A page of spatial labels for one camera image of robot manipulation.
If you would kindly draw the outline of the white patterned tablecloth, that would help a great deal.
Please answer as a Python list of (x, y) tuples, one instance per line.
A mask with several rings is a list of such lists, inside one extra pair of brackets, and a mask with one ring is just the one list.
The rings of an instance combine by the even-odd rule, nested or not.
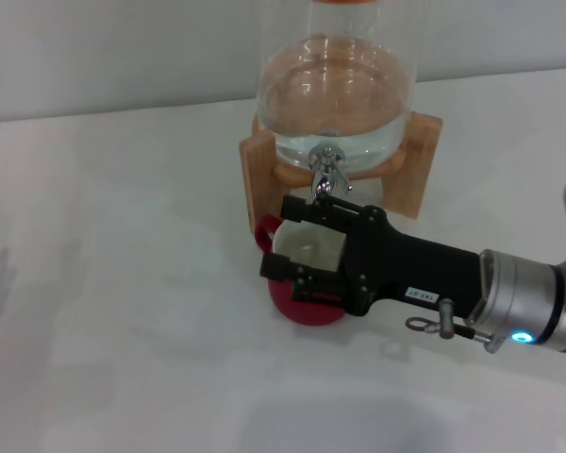
[(566, 453), (564, 354), (275, 311), (254, 111), (0, 123), (0, 453)]

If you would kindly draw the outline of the glass water dispenser jar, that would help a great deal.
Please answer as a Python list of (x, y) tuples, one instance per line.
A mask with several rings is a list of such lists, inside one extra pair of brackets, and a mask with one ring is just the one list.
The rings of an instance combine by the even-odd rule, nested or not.
[(345, 170), (375, 167), (399, 147), (431, 0), (253, 0), (258, 122), (279, 158), (308, 166), (317, 145)]

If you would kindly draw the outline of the wooden dispenser stand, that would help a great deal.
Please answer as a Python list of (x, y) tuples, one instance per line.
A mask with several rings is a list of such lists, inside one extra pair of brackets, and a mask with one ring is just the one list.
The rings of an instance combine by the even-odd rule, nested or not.
[[(416, 219), (442, 126), (442, 119), (413, 111), (398, 150), (381, 165), (354, 173), (350, 179), (353, 182), (378, 180), (382, 195), (377, 205)], [(240, 142), (240, 156), (251, 229), (263, 216), (280, 213), (284, 195), (307, 188), (312, 183), (310, 171), (278, 160), (275, 136), (262, 130), (257, 118), (253, 119), (251, 136)]]

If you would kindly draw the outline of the red ceramic cup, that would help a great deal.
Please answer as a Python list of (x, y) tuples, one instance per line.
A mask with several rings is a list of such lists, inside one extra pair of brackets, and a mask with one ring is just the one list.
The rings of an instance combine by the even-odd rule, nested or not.
[[(285, 229), (291, 227), (271, 214), (262, 217), (254, 230), (257, 246), (263, 252), (274, 252), (276, 239), (282, 239)], [(292, 287), (288, 280), (267, 279), (270, 297), (278, 311), (296, 324), (308, 327), (322, 327), (340, 321), (345, 312), (343, 309), (318, 305), (303, 301), (293, 301)]]

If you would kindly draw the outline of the chrome faucet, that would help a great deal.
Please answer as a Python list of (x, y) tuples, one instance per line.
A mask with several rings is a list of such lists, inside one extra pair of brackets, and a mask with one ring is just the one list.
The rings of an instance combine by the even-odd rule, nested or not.
[(350, 178), (344, 172), (345, 155), (334, 143), (323, 142), (308, 154), (308, 166), (313, 173), (311, 198), (313, 200), (336, 192), (349, 194), (353, 190)]

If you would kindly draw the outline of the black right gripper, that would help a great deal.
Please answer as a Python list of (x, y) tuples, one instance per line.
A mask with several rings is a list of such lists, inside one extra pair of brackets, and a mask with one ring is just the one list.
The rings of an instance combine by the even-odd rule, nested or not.
[(312, 202), (284, 195), (281, 217), (345, 233), (342, 274), (310, 267), (267, 252), (259, 274), (288, 284), (291, 301), (344, 307), (356, 316), (374, 302), (391, 299), (435, 310), (444, 298), (455, 314), (466, 317), (481, 298), (479, 256), (396, 230), (387, 214), (323, 195)]

